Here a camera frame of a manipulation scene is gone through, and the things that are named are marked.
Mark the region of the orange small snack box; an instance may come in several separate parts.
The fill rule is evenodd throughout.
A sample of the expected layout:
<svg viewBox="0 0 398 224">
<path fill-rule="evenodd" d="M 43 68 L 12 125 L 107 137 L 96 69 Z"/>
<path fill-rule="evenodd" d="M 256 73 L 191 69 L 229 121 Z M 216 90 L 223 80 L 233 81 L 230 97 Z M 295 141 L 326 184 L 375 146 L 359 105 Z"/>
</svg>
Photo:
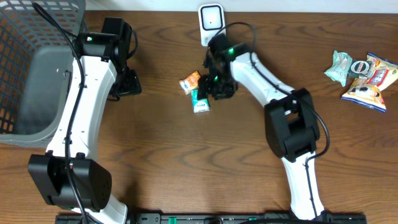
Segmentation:
<svg viewBox="0 0 398 224">
<path fill-rule="evenodd" d="M 201 75 L 198 71 L 194 71 L 187 78 L 180 80 L 179 84 L 186 95 L 190 94 L 192 90 L 198 88 L 198 81 Z"/>
</svg>

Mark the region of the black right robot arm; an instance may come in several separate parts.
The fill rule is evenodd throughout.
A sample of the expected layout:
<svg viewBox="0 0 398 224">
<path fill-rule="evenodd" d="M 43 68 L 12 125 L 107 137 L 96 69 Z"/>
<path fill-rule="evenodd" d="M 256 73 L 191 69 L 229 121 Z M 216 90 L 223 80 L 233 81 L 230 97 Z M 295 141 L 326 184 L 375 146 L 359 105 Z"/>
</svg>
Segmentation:
<svg viewBox="0 0 398 224">
<path fill-rule="evenodd" d="M 315 111 L 310 93 L 294 90 L 276 78 L 246 44 L 212 42 L 204 61 L 209 74 L 201 77 L 197 97 L 231 98 L 243 85 L 264 108 L 266 141 L 284 165 L 292 213 L 301 220 L 318 220 L 324 212 L 316 175 L 316 142 L 326 126 Z"/>
</svg>

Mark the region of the teal snack packet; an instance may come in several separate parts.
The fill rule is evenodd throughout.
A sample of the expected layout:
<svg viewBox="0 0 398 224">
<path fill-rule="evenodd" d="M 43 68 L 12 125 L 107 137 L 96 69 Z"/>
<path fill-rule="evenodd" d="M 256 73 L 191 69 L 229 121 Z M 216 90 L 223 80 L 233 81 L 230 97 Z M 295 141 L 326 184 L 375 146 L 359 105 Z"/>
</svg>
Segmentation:
<svg viewBox="0 0 398 224">
<path fill-rule="evenodd" d="M 353 58 L 345 52 L 333 52 L 333 62 L 329 69 L 324 74 L 331 78 L 334 82 L 339 82 L 342 87 L 345 87 L 348 77 L 348 70 L 353 62 Z"/>
</svg>

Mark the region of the dark green small box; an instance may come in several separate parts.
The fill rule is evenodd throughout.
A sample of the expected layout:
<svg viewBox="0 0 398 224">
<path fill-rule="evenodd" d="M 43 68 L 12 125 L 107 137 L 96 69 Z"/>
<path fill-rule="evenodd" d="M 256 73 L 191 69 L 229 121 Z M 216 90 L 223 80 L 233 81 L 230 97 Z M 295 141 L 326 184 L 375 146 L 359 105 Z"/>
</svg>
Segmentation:
<svg viewBox="0 0 398 224">
<path fill-rule="evenodd" d="M 348 76 L 350 78 L 367 79 L 371 63 L 364 60 L 353 60 L 349 66 Z"/>
</svg>

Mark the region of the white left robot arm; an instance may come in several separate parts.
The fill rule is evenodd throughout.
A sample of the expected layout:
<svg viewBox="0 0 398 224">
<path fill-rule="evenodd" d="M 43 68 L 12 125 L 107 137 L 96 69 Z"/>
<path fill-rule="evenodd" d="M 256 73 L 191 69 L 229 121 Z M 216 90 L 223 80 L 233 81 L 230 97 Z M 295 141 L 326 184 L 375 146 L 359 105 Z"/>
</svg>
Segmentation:
<svg viewBox="0 0 398 224">
<path fill-rule="evenodd" d="M 111 173 L 98 161 L 98 133 L 107 101 L 140 94 L 126 62 L 134 31 L 81 33 L 75 40 L 72 82 L 55 136 L 33 154 L 28 172 L 48 205 L 80 214 L 82 223 L 127 223 L 128 207 L 112 193 Z"/>
</svg>

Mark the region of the light teal small box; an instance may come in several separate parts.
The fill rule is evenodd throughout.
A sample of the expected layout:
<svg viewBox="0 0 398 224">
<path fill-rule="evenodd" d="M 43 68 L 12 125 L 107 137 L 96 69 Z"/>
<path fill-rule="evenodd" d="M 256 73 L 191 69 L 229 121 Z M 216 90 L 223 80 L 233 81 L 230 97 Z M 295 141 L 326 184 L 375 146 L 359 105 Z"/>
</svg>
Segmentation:
<svg viewBox="0 0 398 224">
<path fill-rule="evenodd" d="M 198 90 L 192 90 L 191 97 L 194 113 L 201 113 L 210 110 L 210 106 L 206 98 L 201 100 L 198 99 Z"/>
</svg>

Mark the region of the colourful snack chip bag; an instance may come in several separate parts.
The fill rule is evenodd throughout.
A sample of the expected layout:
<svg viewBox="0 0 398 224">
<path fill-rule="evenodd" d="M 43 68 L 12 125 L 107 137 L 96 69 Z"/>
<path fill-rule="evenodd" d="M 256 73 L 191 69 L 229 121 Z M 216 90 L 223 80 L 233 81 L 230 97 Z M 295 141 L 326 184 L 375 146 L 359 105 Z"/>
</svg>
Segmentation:
<svg viewBox="0 0 398 224">
<path fill-rule="evenodd" d="M 365 68 L 366 77 L 355 78 L 341 99 L 385 113 L 381 92 L 397 80 L 397 62 L 368 53 L 366 61 L 355 62 L 351 68 Z"/>
</svg>

